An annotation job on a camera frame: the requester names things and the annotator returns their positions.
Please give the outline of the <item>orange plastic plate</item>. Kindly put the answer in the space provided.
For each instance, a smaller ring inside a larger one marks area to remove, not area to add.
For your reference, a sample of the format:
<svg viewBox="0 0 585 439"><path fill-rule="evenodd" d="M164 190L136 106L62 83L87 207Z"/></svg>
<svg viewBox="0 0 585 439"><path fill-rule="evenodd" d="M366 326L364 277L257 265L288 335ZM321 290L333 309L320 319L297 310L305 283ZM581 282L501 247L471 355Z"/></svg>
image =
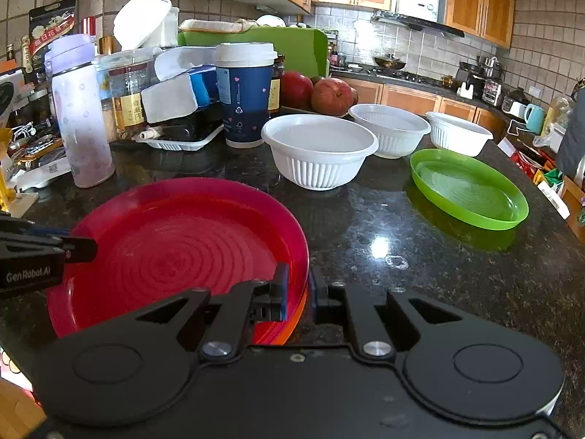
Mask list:
<svg viewBox="0 0 585 439"><path fill-rule="evenodd" d="M273 339L271 342L272 345L284 345L287 343L287 340L291 337L291 334L294 333L295 327L298 326L298 322L301 320L301 315L305 310L305 305L308 299L308 288L305 288L305 293L299 302L298 308L294 310L294 314L291 316L291 320L287 322L287 325L284 326L283 330L280 331L280 334L277 335L276 338Z"/></svg>

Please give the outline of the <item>magenta plastic plate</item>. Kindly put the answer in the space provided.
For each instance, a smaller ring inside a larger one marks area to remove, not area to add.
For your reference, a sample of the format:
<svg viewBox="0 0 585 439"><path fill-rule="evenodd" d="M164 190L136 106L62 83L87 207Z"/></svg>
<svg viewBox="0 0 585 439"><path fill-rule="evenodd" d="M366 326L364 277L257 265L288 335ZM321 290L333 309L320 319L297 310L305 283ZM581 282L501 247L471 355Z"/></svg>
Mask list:
<svg viewBox="0 0 585 439"><path fill-rule="evenodd" d="M270 344L307 288L309 250L291 211L255 187L186 177L133 188L76 225L72 235L97 242L89 263L67 264L48 291L57 337L126 314L190 288L224 294L240 281L269 281L290 268L287 319L262 322L254 341Z"/></svg>

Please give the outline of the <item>near white ribbed bowl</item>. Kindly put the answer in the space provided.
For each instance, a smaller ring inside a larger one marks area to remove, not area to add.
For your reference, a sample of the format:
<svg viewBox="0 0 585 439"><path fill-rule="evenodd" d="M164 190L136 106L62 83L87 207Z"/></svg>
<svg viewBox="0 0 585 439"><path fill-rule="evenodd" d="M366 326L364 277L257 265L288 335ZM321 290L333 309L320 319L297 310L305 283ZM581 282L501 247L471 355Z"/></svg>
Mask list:
<svg viewBox="0 0 585 439"><path fill-rule="evenodd" d="M263 127L262 138L280 174L314 191L350 183L365 159L379 148L378 138L369 129L349 120L315 114L273 118Z"/></svg>

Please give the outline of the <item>white ribbed bowl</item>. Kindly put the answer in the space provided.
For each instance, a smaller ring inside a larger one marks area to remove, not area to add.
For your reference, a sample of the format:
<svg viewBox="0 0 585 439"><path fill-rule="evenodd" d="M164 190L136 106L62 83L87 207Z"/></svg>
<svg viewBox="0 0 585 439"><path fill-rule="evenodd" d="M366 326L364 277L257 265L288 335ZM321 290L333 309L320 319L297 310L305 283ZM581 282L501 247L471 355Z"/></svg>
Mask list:
<svg viewBox="0 0 585 439"><path fill-rule="evenodd" d="M476 157L487 141L494 139L489 130L465 119L439 112L427 112L425 117L431 127L431 142L439 149Z"/></svg>
<svg viewBox="0 0 585 439"><path fill-rule="evenodd" d="M349 109L349 115L376 135L379 148L375 155L383 159L410 155L431 131L429 122L422 117L382 104L356 104Z"/></svg>
<svg viewBox="0 0 585 439"><path fill-rule="evenodd" d="M350 183L365 159L379 148L378 138L369 129L349 120L315 114L273 118L263 127L262 138L280 174L314 191Z"/></svg>

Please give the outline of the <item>white plastic tray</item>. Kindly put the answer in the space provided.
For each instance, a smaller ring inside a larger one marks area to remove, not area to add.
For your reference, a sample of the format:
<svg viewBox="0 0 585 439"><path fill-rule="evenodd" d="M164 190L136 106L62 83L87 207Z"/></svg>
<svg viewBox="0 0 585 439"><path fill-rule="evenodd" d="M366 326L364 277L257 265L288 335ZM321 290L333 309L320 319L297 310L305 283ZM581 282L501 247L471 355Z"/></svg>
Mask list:
<svg viewBox="0 0 585 439"><path fill-rule="evenodd" d="M167 125L150 127L132 140L157 150L196 152L208 145L222 131L218 126Z"/></svg>

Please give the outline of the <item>green plastic plate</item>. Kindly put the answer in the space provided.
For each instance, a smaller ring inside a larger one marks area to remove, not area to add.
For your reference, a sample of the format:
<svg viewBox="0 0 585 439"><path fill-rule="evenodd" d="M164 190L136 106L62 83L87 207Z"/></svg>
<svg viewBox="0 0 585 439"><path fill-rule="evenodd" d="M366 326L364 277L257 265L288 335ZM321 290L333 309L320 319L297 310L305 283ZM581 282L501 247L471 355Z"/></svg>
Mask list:
<svg viewBox="0 0 585 439"><path fill-rule="evenodd" d="M528 218L528 200L520 189L475 158L445 149L423 149L411 154L409 165L424 197L459 221L507 231Z"/></svg>

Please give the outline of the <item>clear storage jar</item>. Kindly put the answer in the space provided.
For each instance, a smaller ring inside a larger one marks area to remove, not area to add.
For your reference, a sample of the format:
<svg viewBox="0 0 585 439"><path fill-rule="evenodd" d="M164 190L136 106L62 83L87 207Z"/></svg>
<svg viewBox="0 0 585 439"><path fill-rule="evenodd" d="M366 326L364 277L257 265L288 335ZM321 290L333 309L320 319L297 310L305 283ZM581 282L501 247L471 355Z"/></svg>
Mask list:
<svg viewBox="0 0 585 439"><path fill-rule="evenodd" d="M97 56L96 68L106 130L113 141L130 140L147 126L141 93L159 80L156 48L123 50Z"/></svg>

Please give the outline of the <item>white tissue pack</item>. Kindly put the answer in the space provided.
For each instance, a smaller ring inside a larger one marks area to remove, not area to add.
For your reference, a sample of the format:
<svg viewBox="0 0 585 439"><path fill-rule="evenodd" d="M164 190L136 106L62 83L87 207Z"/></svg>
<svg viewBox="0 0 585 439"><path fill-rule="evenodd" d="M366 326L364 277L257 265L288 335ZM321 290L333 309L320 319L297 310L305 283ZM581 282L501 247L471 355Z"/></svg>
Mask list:
<svg viewBox="0 0 585 439"><path fill-rule="evenodd" d="M146 121L150 125L186 117L198 109L186 72L142 90L141 99Z"/></svg>

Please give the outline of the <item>middle white ribbed bowl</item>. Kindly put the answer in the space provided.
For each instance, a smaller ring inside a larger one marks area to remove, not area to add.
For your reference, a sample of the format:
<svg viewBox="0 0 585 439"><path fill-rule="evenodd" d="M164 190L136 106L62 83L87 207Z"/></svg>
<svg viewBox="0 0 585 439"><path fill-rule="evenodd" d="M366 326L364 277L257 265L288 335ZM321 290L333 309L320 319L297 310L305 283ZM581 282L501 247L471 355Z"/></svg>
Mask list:
<svg viewBox="0 0 585 439"><path fill-rule="evenodd" d="M422 117L382 104L356 104L349 109L349 115L376 135L379 148L375 155L383 159L410 155L431 131L429 122Z"/></svg>

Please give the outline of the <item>dark glass sauce jar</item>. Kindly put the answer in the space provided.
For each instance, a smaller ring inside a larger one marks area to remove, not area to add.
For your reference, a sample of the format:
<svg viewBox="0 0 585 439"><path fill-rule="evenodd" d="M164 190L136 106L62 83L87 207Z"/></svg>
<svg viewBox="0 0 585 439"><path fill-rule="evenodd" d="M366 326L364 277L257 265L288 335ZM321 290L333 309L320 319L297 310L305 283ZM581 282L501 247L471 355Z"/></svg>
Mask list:
<svg viewBox="0 0 585 439"><path fill-rule="evenodd" d="M284 75L284 55L278 54L273 62L273 73L270 85L268 102L269 116L272 117L280 110L280 83Z"/></svg>

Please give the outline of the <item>far white ribbed bowl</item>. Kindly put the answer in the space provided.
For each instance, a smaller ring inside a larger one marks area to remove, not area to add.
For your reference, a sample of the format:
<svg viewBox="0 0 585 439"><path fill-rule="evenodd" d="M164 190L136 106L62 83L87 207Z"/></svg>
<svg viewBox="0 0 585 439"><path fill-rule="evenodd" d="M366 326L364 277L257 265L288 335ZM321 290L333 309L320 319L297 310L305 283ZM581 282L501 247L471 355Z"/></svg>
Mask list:
<svg viewBox="0 0 585 439"><path fill-rule="evenodd" d="M431 142L439 149L476 157L487 141L494 139L489 130L465 119L439 112L427 112L425 117L431 127Z"/></svg>

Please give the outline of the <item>reddish pomegranate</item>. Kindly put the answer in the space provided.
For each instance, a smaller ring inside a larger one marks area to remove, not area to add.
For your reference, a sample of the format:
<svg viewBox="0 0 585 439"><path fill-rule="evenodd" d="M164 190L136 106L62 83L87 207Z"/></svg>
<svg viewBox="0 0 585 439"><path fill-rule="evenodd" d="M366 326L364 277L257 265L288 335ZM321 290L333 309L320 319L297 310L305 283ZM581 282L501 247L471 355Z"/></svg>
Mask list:
<svg viewBox="0 0 585 439"><path fill-rule="evenodd" d="M341 117L358 101L357 92L344 80L322 78L315 84L310 104L322 115Z"/></svg>

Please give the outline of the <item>red apple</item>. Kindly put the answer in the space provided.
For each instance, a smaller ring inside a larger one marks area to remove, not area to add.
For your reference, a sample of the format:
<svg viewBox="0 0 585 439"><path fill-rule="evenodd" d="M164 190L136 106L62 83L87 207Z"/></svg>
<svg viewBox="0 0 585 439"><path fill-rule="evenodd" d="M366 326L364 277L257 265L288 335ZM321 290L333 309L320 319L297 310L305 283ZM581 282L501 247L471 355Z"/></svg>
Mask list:
<svg viewBox="0 0 585 439"><path fill-rule="evenodd" d="M282 105L309 109L312 100L313 83L298 71L286 70L280 80L280 101Z"/></svg>

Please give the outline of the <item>black wok on stove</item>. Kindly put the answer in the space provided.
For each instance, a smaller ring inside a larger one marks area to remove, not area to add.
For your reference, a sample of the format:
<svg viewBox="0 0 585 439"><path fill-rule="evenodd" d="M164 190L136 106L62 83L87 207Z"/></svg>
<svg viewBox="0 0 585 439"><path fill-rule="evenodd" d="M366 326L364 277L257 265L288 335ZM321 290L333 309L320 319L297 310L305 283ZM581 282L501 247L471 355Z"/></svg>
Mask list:
<svg viewBox="0 0 585 439"><path fill-rule="evenodd" d="M405 62L397 59L396 57L383 57L383 56L375 56L373 57L374 62L377 64L378 67L384 67L388 70L403 70L405 67Z"/></svg>

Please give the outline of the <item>teal electric kettle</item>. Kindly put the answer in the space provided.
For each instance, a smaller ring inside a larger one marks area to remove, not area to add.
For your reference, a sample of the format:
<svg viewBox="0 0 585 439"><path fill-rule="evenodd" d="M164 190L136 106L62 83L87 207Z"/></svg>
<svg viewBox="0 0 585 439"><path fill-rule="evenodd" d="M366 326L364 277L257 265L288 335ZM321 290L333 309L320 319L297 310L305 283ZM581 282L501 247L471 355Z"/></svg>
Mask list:
<svg viewBox="0 0 585 439"><path fill-rule="evenodd" d="M524 117L528 131L532 132L532 134L539 135L543 128L546 112L541 107L531 103L525 108Z"/></svg>

